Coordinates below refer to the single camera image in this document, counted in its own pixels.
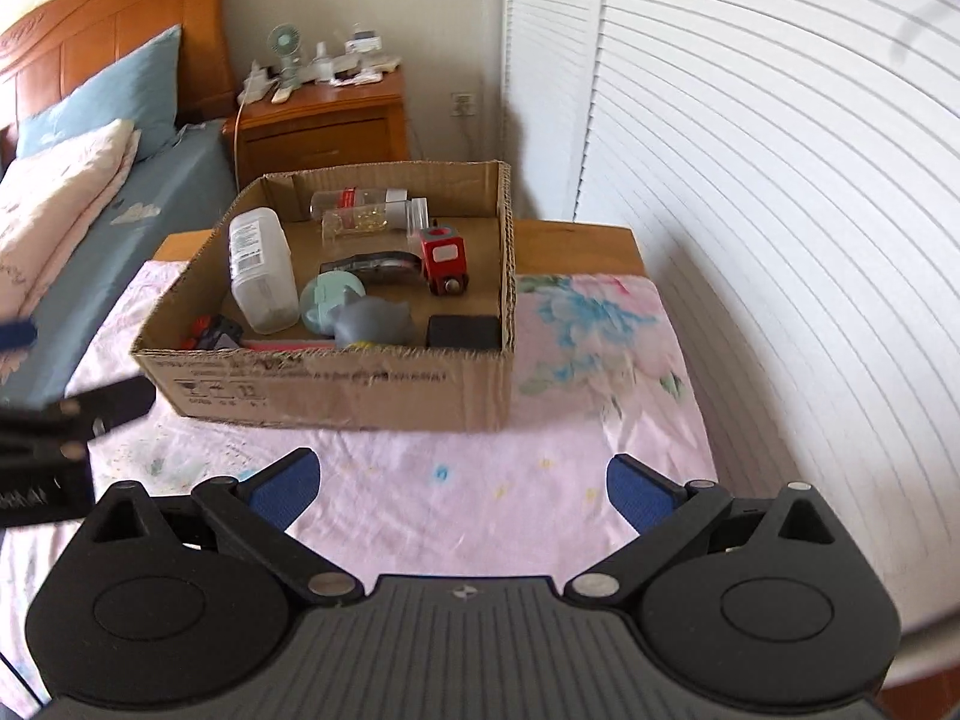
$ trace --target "blue gripper pad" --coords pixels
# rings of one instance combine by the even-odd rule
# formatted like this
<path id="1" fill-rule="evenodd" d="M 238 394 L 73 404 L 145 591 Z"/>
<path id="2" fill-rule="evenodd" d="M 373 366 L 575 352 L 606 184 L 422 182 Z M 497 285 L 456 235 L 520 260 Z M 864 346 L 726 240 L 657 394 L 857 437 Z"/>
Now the blue gripper pad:
<path id="1" fill-rule="evenodd" d="M 607 464 L 607 496 L 637 533 L 658 525 L 686 500 L 686 491 L 630 455 Z"/>
<path id="2" fill-rule="evenodd" d="M 237 496 L 275 528 L 285 531 L 320 492 L 320 460 L 296 449 L 237 485 Z"/>

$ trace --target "pink bedsheet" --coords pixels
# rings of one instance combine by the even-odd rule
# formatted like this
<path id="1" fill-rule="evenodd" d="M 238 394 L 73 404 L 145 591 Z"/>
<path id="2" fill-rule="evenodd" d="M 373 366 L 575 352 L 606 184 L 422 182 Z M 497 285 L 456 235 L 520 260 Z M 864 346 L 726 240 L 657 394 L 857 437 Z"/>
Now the pink bedsheet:
<path id="1" fill-rule="evenodd" d="M 80 362 L 71 391 L 136 372 L 127 353 L 180 264 L 147 263 Z M 185 493 L 245 478 L 298 446 L 323 466 L 317 501 L 290 533 L 359 576 L 545 574 L 558 586 L 634 532 L 608 503 L 607 462 L 630 452 L 677 481 L 716 478 L 683 356 L 654 285 L 637 277 L 520 277 L 511 424 L 502 433 L 229 427 L 146 420 L 91 445 L 98 491 L 138 479 Z M 41 688 L 23 640 L 30 599 L 73 525 L 10 531 L 0 551 L 0 650 Z M 0 700 L 27 715 L 22 688 Z"/>

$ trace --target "label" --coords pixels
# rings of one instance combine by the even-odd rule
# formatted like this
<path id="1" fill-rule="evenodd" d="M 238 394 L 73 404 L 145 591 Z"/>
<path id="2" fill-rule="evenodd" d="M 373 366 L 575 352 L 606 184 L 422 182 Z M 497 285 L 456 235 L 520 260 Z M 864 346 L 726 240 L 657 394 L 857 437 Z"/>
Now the label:
<path id="1" fill-rule="evenodd" d="M 263 264 L 263 238 L 260 222 L 251 221 L 233 230 L 230 236 L 230 275 L 237 278 L 244 271 Z"/>
<path id="2" fill-rule="evenodd" d="M 179 392 L 201 406 L 246 405 L 266 408 L 266 394 L 258 382 L 226 379 L 176 379 Z"/>
<path id="3" fill-rule="evenodd" d="M 350 187 L 340 192 L 340 201 L 337 208 L 352 208 L 357 203 L 357 187 Z"/>
<path id="4" fill-rule="evenodd" d="M 433 261 L 435 263 L 445 263 L 450 260 L 455 260 L 460 254 L 460 250 L 456 244 L 446 244 L 442 247 L 436 247 L 433 250 Z"/>

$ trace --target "cardboard box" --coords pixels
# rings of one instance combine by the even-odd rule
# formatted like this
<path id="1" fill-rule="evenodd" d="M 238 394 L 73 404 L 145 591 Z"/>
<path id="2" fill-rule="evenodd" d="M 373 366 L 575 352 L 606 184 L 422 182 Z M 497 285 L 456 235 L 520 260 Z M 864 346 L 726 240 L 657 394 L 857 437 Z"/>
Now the cardboard box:
<path id="1" fill-rule="evenodd" d="M 426 285 L 368 288 L 371 295 L 410 301 L 420 347 L 179 350 L 196 317 L 224 313 L 242 322 L 230 294 L 227 233 L 233 217 L 259 206 L 277 211 L 302 290 L 321 262 L 343 256 L 342 247 L 336 256 L 323 248 L 320 223 L 310 220 L 310 197 L 319 189 L 350 186 L 403 187 L 410 196 L 425 196 L 431 218 L 452 224 L 464 238 L 470 276 L 464 295 L 437 298 Z M 178 413 L 195 418 L 258 426 L 497 430 L 510 408 L 516 302 L 510 167 L 504 163 L 391 162 L 275 173 L 237 197 L 160 298 L 131 352 Z M 501 350 L 422 348 L 431 314 L 498 314 Z M 271 338 L 310 335 L 298 324 Z"/>

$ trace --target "bottle label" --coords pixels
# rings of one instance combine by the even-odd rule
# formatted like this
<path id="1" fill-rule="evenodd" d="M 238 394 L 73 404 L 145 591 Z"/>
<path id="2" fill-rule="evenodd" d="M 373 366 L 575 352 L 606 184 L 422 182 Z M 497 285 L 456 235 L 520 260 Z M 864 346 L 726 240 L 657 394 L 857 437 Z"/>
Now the bottle label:
<path id="1" fill-rule="evenodd" d="M 244 271 L 263 264 L 263 238 L 260 222 L 242 224 L 230 236 L 230 276 L 237 278 Z"/>
<path id="2" fill-rule="evenodd" d="M 356 203 L 357 187 L 351 187 L 340 192 L 340 202 L 337 203 L 337 208 L 352 208 Z"/>

